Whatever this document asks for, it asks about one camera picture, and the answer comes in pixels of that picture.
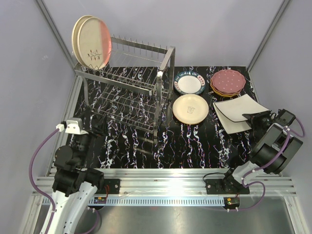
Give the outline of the cream square plate black rim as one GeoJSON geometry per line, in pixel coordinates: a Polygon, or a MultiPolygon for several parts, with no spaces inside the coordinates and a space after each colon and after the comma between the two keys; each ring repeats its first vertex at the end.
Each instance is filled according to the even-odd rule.
{"type": "Polygon", "coordinates": [[[227,134],[240,133],[250,130],[251,127],[245,122],[233,122],[225,117],[218,109],[215,110],[220,123],[227,134]]]}

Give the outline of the pink dotted plate front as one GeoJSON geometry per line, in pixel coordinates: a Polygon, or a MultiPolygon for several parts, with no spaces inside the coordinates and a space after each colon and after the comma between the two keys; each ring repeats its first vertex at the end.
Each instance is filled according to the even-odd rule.
{"type": "Polygon", "coordinates": [[[239,94],[239,92],[233,93],[233,94],[223,93],[223,92],[217,90],[212,84],[210,84],[210,87],[212,88],[212,90],[213,90],[216,94],[218,94],[219,96],[222,96],[222,97],[233,97],[233,96],[236,96],[236,95],[239,94]]]}

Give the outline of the pink dotted plate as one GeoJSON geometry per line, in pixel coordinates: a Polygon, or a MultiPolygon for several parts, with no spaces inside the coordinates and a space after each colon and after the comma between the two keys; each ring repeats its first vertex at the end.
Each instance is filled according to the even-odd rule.
{"type": "Polygon", "coordinates": [[[244,88],[245,84],[245,77],[232,69],[218,71],[211,78],[211,85],[225,94],[238,93],[244,88]]]}
{"type": "Polygon", "coordinates": [[[222,96],[222,97],[233,97],[233,96],[236,96],[236,95],[239,94],[239,92],[233,93],[233,94],[223,93],[223,92],[217,90],[212,84],[210,84],[210,87],[212,88],[212,90],[213,90],[216,94],[218,94],[219,96],[222,96]]]}

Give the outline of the orange dotted plate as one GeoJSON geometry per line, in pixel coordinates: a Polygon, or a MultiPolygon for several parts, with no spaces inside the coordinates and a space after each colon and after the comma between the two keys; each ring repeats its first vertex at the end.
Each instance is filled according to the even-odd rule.
{"type": "Polygon", "coordinates": [[[219,95],[219,96],[221,96],[221,97],[226,97],[226,98],[231,98],[231,97],[237,95],[237,94],[223,94],[223,93],[220,93],[220,92],[218,92],[218,91],[216,91],[216,90],[213,90],[213,91],[214,91],[214,93],[216,93],[217,95],[219,95]]]}

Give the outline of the white round plate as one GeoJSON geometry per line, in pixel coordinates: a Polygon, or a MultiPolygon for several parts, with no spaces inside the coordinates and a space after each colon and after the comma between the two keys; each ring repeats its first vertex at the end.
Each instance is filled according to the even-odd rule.
{"type": "Polygon", "coordinates": [[[201,123],[209,113],[207,101],[199,95],[187,94],[177,98],[173,103],[173,114],[184,124],[201,123]]]}

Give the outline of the white plate teal rim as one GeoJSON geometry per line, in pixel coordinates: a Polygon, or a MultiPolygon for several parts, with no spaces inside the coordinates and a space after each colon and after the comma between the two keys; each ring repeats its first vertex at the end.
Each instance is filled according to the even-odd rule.
{"type": "Polygon", "coordinates": [[[199,95],[205,87],[205,79],[197,72],[184,71],[178,73],[174,78],[174,88],[182,95],[199,95]]]}

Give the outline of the cream pink round plate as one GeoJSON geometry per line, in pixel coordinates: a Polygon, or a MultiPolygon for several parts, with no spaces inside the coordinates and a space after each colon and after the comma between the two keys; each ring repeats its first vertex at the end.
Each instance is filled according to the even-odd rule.
{"type": "Polygon", "coordinates": [[[77,46],[84,66],[94,70],[104,68],[112,51],[107,25],[97,17],[86,19],[78,30],[77,46]]]}

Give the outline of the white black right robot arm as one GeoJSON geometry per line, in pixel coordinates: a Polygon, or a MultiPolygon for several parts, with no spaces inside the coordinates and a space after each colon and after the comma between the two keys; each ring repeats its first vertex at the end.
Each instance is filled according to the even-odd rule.
{"type": "Polygon", "coordinates": [[[285,109],[279,109],[278,113],[264,111],[242,116],[260,140],[245,164],[225,173],[220,187],[227,194],[248,194],[249,181],[253,178],[283,171],[303,145],[300,138],[305,136],[305,131],[298,134],[290,128],[297,118],[285,109]]]}

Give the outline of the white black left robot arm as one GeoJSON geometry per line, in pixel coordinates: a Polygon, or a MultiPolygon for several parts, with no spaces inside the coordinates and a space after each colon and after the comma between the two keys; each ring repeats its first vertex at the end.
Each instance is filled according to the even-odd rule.
{"type": "Polygon", "coordinates": [[[50,217],[44,221],[42,234],[72,234],[84,209],[94,194],[110,188],[104,173],[85,166],[91,140],[107,134],[107,118],[102,117],[90,130],[84,130],[81,118],[73,117],[56,126],[60,132],[77,137],[76,146],[61,146],[55,152],[57,172],[52,185],[50,217]]]}

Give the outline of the cream round plate rear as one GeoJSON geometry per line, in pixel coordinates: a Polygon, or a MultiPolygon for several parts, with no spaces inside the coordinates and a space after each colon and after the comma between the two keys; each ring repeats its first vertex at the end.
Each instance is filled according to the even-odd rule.
{"type": "Polygon", "coordinates": [[[80,27],[82,26],[82,24],[89,18],[91,18],[92,16],[91,15],[85,15],[85,16],[82,16],[80,17],[74,27],[73,27],[73,30],[72,30],[72,36],[71,36],[71,44],[72,44],[72,49],[73,49],[73,54],[75,55],[77,61],[83,65],[83,66],[86,66],[85,63],[82,61],[81,59],[81,56],[79,55],[79,52],[78,52],[78,31],[80,29],[80,27]]]}

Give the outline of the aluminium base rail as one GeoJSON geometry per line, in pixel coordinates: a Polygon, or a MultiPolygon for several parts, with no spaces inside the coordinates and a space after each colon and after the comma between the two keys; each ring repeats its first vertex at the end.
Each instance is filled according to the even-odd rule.
{"type": "MultiPolygon", "coordinates": [[[[120,196],[206,195],[203,177],[221,178],[226,169],[101,169],[104,177],[120,179],[120,196]]],[[[252,179],[251,195],[295,196],[290,177],[260,175],[252,179]]]]}

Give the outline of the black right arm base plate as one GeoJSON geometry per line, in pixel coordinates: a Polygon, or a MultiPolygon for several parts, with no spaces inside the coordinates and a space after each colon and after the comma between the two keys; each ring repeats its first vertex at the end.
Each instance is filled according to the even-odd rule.
{"type": "Polygon", "coordinates": [[[221,195],[221,194],[239,194],[248,195],[250,193],[249,188],[245,188],[236,180],[227,179],[206,179],[205,188],[208,195],[221,195]]]}

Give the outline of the aluminium frame post left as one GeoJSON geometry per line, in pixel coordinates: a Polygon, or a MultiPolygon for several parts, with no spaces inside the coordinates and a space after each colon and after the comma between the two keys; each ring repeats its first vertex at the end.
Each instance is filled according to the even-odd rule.
{"type": "Polygon", "coordinates": [[[45,4],[45,2],[43,0],[34,0],[34,2],[37,4],[37,6],[39,7],[40,12],[42,13],[44,19],[46,20],[53,36],[55,37],[59,47],[61,48],[65,58],[67,59],[68,63],[70,64],[70,66],[72,68],[74,68],[75,64],[74,64],[74,60],[71,57],[71,54],[68,50],[68,48],[66,47],[66,44],[64,42],[64,40],[61,37],[61,34],[59,32],[59,30],[57,29],[57,26],[45,4]]]}

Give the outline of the aluminium frame post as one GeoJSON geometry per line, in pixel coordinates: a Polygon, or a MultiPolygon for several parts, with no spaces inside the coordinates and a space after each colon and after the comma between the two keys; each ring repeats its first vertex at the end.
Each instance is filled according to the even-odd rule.
{"type": "Polygon", "coordinates": [[[61,34],[59,32],[59,30],[57,29],[57,26],[45,4],[45,2],[43,0],[34,0],[34,2],[37,4],[37,6],[39,7],[40,12],[42,13],[44,19],[46,20],[53,36],[55,37],[59,47],[61,48],[65,58],[67,59],[68,63],[70,64],[70,66],[72,68],[74,68],[75,64],[74,64],[74,60],[71,57],[71,54],[68,50],[68,48],[66,47],[66,44],[64,42],[64,40],[61,37],[61,34]]]}
{"type": "Polygon", "coordinates": [[[274,32],[276,26],[278,25],[278,23],[280,22],[281,18],[283,17],[284,13],[287,11],[289,5],[291,4],[292,0],[283,0],[277,10],[277,12],[275,13],[268,29],[266,30],[255,54],[253,55],[247,70],[250,73],[251,70],[253,69],[253,67],[255,66],[257,60],[259,59],[262,51],[264,50],[266,44],[268,43],[272,33],[274,32]]]}

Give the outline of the aluminium frame post right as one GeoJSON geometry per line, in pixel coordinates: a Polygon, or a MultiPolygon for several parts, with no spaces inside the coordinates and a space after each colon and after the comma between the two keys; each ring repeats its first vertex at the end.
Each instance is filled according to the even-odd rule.
{"type": "Polygon", "coordinates": [[[280,22],[281,18],[283,17],[284,13],[287,11],[289,5],[291,4],[292,0],[283,0],[277,10],[277,12],[275,13],[268,29],[266,30],[255,54],[253,55],[247,70],[250,73],[251,70],[253,69],[253,67],[255,66],[257,60],[259,59],[262,51],[264,50],[266,44],[268,43],[272,33],[274,32],[276,26],[278,25],[278,23],[280,22]]]}

